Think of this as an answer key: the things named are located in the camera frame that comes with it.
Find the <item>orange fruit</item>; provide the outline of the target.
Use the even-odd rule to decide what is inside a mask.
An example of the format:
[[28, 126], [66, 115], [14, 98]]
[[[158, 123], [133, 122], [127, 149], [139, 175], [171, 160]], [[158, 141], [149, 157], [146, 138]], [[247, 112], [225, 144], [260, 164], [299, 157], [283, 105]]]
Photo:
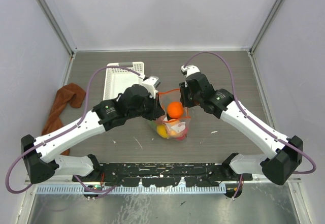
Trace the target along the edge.
[[167, 114], [172, 119], [181, 118], [184, 113], [182, 104], [180, 102], [171, 102], [167, 106]]

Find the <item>peach fruit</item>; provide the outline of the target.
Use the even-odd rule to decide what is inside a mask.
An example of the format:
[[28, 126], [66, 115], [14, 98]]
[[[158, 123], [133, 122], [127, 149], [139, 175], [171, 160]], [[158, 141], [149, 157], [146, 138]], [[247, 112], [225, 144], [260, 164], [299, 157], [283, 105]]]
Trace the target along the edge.
[[178, 138], [180, 135], [178, 131], [175, 131], [173, 129], [167, 129], [167, 133], [168, 133], [169, 137], [172, 137], [172, 138]]

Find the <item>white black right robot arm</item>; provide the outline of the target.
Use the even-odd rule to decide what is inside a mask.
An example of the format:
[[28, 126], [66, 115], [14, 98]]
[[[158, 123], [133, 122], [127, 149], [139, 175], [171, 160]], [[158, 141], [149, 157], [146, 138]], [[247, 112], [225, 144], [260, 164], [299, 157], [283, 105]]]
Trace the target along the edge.
[[180, 90], [183, 106], [200, 106], [206, 113], [235, 127], [263, 152], [262, 155], [236, 154], [222, 168], [226, 179], [235, 180], [240, 174], [263, 174], [272, 183], [284, 185], [302, 162], [301, 138], [289, 138], [269, 127], [237, 103], [229, 91], [215, 90], [203, 73], [187, 72]]

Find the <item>clear orange zip bag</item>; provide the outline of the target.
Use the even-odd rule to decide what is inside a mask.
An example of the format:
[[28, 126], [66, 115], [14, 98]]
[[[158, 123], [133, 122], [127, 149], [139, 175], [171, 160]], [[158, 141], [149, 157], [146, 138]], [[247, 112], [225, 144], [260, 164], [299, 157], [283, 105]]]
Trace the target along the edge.
[[[191, 116], [189, 114], [189, 109], [187, 107], [183, 107], [184, 113], [181, 118], [172, 119], [167, 114], [167, 106], [169, 105], [169, 103], [180, 102], [180, 97], [181, 97], [180, 89], [177, 88], [166, 92], [159, 92], [158, 97], [159, 97], [160, 105], [165, 111], [165, 115], [161, 116], [157, 120], [154, 120], [156, 121], [157, 125], [163, 124], [166, 127], [166, 130], [173, 129], [175, 131], [178, 131], [180, 135], [185, 129], [189, 130], [189, 123], [191, 120]], [[172, 138], [172, 137], [168, 137], [167, 139], [176, 140], [176, 138]]]

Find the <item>green striped ball fruit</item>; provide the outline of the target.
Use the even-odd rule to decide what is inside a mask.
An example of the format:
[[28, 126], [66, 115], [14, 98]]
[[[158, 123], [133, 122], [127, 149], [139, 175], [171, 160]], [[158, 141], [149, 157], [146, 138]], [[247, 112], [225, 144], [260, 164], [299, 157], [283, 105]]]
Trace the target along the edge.
[[149, 124], [150, 124], [150, 126], [151, 126], [154, 130], [156, 130], [156, 128], [157, 128], [157, 123], [156, 123], [156, 121], [149, 121]]

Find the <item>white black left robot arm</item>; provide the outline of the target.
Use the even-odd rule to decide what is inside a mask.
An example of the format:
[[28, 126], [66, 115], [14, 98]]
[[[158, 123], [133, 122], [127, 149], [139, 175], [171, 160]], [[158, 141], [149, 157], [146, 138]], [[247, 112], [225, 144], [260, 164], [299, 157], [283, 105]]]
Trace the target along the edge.
[[95, 135], [122, 126], [127, 120], [142, 117], [156, 120], [164, 115], [153, 85], [134, 84], [117, 98], [95, 105], [85, 116], [52, 133], [21, 138], [23, 161], [32, 184], [54, 175], [78, 175], [97, 181], [102, 175], [95, 156], [64, 156], [62, 152]]

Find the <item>yellow lemon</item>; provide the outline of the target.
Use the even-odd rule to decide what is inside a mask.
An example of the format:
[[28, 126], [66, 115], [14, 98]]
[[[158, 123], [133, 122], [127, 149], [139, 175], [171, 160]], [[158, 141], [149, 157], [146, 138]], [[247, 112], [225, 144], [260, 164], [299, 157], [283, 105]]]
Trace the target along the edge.
[[162, 138], [167, 139], [169, 137], [166, 127], [163, 124], [158, 125], [156, 131]]

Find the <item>red apple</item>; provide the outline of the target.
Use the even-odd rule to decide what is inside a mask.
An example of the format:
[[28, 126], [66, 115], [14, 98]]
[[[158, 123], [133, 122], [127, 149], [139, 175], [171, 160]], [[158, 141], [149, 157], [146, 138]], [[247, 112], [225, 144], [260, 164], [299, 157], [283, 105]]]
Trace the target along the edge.
[[181, 133], [181, 135], [180, 135], [179, 137], [176, 138], [176, 140], [178, 140], [178, 141], [182, 141], [182, 140], [186, 139], [186, 137], [187, 137], [187, 133], [188, 133], [188, 129], [185, 129], [185, 130]]

